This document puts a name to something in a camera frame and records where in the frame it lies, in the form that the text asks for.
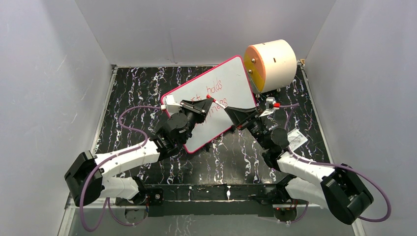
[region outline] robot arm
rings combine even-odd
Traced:
[[[264,199],[303,199],[327,208],[341,222],[352,224],[373,202],[373,197],[359,177],[349,171],[311,165],[313,160],[294,157],[288,150],[287,131],[276,127],[267,129],[264,116],[279,108],[274,98],[267,98],[266,110],[259,107],[224,110],[238,130],[248,129],[265,150],[265,163],[278,171],[289,173]]]
[[[119,178],[115,175],[147,163],[154,163],[179,152],[179,148],[192,136],[192,130],[198,123],[204,122],[207,112],[214,99],[200,101],[174,101],[171,95],[166,97],[166,105],[161,108],[173,113],[157,132],[144,142],[118,151],[92,155],[90,151],[82,152],[65,174],[65,181],[79,206],[81,190],[87,176],[92,170],[110,156],[123,154],[122,158],[115,157],[104,163],[91,179],[84,204],[88,205],[97,198],[119,197],[134,203],[143,202],[150,192],[154,201],[162,200],[160,189],[146,188],[138,177]]]

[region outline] marker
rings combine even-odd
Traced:
[[[215,103],[215,104],[217,104],[217,105],[219,105],[221,108],[223,108],[223,109],[225,109],[226,108],[226,106],[225,105],[223,105],[223,104],[221,104],[221,103],[219,103],[216,99],[214,99],[213,98],[213,102]]]

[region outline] marble pattern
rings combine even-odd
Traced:
[[[117,119],[132,106],[159,106],[160,98],[175,87],[202,74],[211,67],[131,67],[119,68],[96,144],[96,153],[106,153],[134,145],[143,140],[140,134],[122,130]],[[328,162],[328,154],[320,133],[300,67],[293,82],[281,92],[261,94],[257,102],[265,107],[265,99],[274,96],[281,104],[299,103],[289,129],[298,128],[308,142],[296,152],[320,162]],[[282,127],[290,109],[280,109],[268,118],[267,126]],[[168,119],[157,110],[136,110],[126,116],[125,124],[151,135]],[[209,152],[185,152],[134,168],[121,177],[140,176],[147,184],[243,184],[276,183],[286,174],[269,168],[263,161],[262,148],[247,130],[227,132],[211,142]]]

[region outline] paper label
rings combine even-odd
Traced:
[[[288,142],[290,142],[290,149],[294,151],[305,144],[307,138],[298,129],[293,129],[288,133]]]

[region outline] cylinder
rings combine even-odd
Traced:
[[[282,39],[250,45],[243,62],[258,93],[288,86],[297,70],[296,55]]]

